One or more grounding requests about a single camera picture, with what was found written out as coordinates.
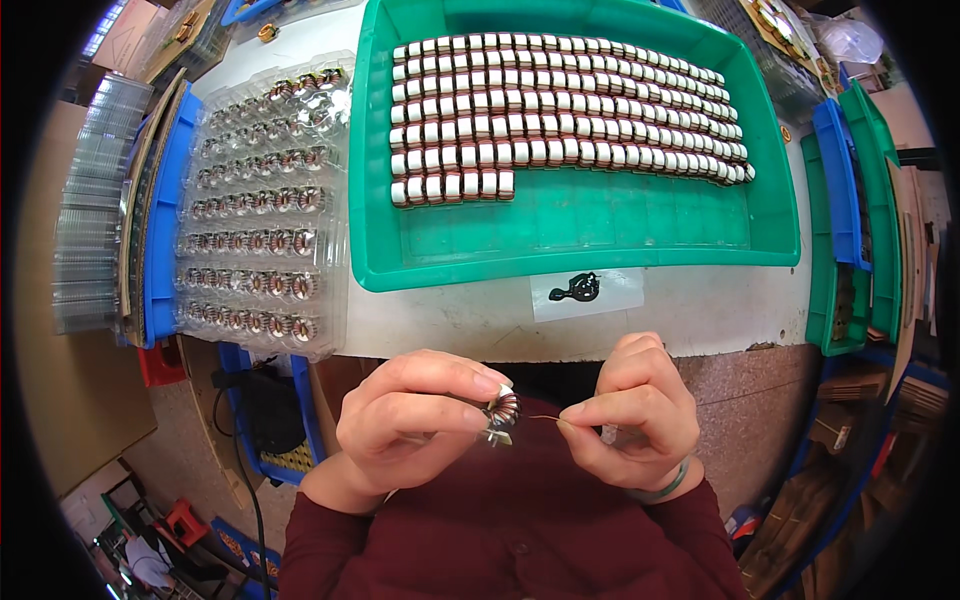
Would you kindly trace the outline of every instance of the concrete floor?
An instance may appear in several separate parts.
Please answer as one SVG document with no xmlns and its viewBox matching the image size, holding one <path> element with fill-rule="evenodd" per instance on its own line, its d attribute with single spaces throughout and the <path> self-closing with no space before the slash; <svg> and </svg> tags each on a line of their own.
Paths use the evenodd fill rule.
<svg viewBox="0 0 960 600">
<path fill-rule="evenodd" d="M 701 438 L 697 454 L 717 492 L 720 515 L 757 501 L 777 486 L 803 426 L 820 370 L 811 345 L 777 347 L 677 360 L 697 398 Z M 203 424 L 186 382 L 154 388 L 157 430 L 124 453 L 161 507 L 184 496 L 198 516 L 220 516 L 255 539 L 253 509 L 234 503 L 226 479 L 204 441 Z M 296 489 L 264 482 L 257 491 L 267 545 L 284 546 L 284 528 Z"/>
</svg>

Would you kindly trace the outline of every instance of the plastic bag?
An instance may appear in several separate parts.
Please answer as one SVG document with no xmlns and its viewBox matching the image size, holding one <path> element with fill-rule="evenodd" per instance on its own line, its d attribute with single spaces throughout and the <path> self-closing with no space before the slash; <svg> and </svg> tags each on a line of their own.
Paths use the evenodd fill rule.
<svg viewBox="0 0 960 600">
<path fill-rule="evenodd" d="M 883 39 L 861 21 L 846 17 L 826 18 L 812 14 L 813 29 L 820 44 L 837 61 L 874 64 L 883 53 Z"/>
</svg>

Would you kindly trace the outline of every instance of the green plastic tray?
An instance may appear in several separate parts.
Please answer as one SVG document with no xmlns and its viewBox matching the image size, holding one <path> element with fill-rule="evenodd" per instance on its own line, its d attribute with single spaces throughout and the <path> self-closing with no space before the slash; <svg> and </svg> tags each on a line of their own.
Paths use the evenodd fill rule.
<svg viewBox="0 0 960 600">
<path fill-rule="evenodd" d="M 830 203 L 827 176 L 820 157 L 817 136 L 800 140 L 804 151 L 806 185 L 810 191 L 810 229 L 813 232 L 812 273 L 810 275 L 810 309 L 806 317 L 806 340 L 816 344 L 824 356 L 856 352 L 867 342 L 870 323 L 870 272 L 853 269 L 853 317 L 847 336 L 833 340 L 833 309 L 837 302 L 839 266 L 833 257 L 830 236 Z"/>
<path fill-rule="evenodd" d="M 900 332 L 900 226 L 886 159 L 890 158 L 898 167 L 900 160 L 886 120 L 857 80 L 851 80 L 851 88 L 840 94 L 839 100 L 860 159 L 874 242 L 874 307 L 870 324 L 895 344 Z"/>
<path fill-rule="evenodd" d="M 387 137 L 394 48 L 501 31 L 603 36 L 722 72 L 756 179 L 722 188 L 569 167 L 517 169 L 512 204 L 393 208 Z M 357 51 L 350 165 L 353 273 L 374 292 L 630 266 L 793 266 L 800 259 L 793 181 L 750 50 L 736 36 L 646 0 L 371 0 Z"/>
</svg>

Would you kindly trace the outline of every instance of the white paper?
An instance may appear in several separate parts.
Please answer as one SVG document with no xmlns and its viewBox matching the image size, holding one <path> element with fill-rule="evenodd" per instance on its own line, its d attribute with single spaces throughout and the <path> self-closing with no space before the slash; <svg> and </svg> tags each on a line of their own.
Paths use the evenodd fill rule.
<svg viewBox="0 0 960 600">
<path fill-rule="evenodd" d="M 600 293 L 594 300 L 581 302 L 573 298 L 551 300 L 554 288 L 566 290 L 570 280 L 580 273 L 595 273 L 600 283 Z M 601 269 L 599 271 L 570 271 L 530 277 L 530 297 L 534 305 L 534 322 L 557 321 L 596 315 L 643 306 L 643 268 Z"/>
</svg>

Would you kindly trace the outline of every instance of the white table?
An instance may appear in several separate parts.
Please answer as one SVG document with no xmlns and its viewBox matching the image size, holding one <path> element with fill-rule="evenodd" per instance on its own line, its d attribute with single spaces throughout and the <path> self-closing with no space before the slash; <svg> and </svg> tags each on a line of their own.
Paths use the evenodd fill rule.
<svg viewBox="0 0 960 600">
<path fill-rule="evenodd" d="M 282 28 L 269 44 L 231 43 L 193 93 L 237 85 L 254 73 L 334 50 L 356 52 L 366 4 Z M 655 267 L 644 272 L 643 306 L 534 323 L 527 277 L 374 294 L 350 276 L 347 342 L 339 352 L 391 357 L 417 348 L 491 362 L 603 360 L 630 331 L 656 330 L 674 356 L 719 354 L 754 344 L 801 344 L 810 292 L 810 207 L 800 138 L 787 156 L 800 217 L 796 268 Z"/>
</svg>

